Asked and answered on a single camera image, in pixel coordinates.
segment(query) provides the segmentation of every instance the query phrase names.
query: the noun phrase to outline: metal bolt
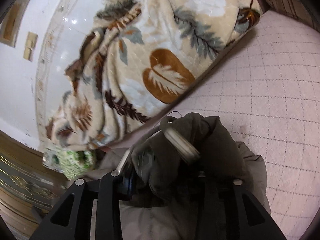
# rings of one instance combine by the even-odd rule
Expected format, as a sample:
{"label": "metal bolt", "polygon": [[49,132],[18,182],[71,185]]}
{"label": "metal bolt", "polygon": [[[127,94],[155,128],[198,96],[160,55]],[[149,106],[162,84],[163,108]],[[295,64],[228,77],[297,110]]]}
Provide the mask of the metal bolt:
{"label": "metal bolt", "polygon": [[84,184],[84,179],[77,179],[77,180],[76,180],[76,185],[77,185],[77,186],[80,186],[80,185],[82,185],[82,184]]}
{"label": "metal bolt", "polygon": [[118,176],[118,172],[117,172],[117,171],[113,171],[113,172],[111,172],[111,175],[112,175],[113,177],[117,177],[117,176]]}
{"label": "metal bolt", "polygon": [[199,171],[198,177],[199,177],[199,178],[204,178],[204,177],[205,177],[204,171]]}
{"label": "metal bolt", "polygon": [[243,181],[241,179],[234,179],[233,184],[236,186],[240,186],[243,184]]}

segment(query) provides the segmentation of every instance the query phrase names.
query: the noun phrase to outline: wooden cabinet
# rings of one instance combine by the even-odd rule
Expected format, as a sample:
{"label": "wooden cabinet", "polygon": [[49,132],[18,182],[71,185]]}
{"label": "wooden cabinet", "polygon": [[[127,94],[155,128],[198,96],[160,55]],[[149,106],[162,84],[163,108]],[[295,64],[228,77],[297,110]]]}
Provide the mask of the wooden cabinet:
{"label": "wooden cabinet", "polygon": [[63,174],[42,165],[42,154],[0,132],[0,212],[18,239],[28,239],[38,222],[32,206],[47,213],[66,188]]}

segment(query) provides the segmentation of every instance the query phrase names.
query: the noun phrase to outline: white wall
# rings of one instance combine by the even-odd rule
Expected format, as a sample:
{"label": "white wall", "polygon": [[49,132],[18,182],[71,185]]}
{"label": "white wall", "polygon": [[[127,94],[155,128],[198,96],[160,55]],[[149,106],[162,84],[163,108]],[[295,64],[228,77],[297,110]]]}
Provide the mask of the white wall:
{"label": "white wall", "polygon": [[[35,116],[35,77],[44,34],[60,0],[30,0],[16,47],[0,43],[0,130],[25,145],[39,146]],[[23,58],[28,32],[38,34],[33,62]]]}

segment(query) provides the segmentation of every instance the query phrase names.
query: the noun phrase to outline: blanket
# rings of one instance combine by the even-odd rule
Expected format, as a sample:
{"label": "blanket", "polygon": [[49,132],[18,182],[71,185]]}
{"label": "blanket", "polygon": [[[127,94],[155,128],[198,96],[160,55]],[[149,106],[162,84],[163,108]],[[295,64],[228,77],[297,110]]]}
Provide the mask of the blanket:
{"label": "blanket", "polygon": [[120,141],[176,101],[260,14],[256,0],[105,0],[65,71],[73,89],[47,137],[75,151]]}

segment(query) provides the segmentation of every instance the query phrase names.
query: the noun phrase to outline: light switch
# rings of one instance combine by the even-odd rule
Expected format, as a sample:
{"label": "light switch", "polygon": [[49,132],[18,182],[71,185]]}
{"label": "light switch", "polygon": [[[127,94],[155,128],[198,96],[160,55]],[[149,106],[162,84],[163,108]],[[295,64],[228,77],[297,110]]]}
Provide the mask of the light switch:
{"label": "light switch", "polygon": [[23,53],[23,58],[32,61],[33,49],[36,47],[38,35],[32,32],[28,32],[27,41]]}

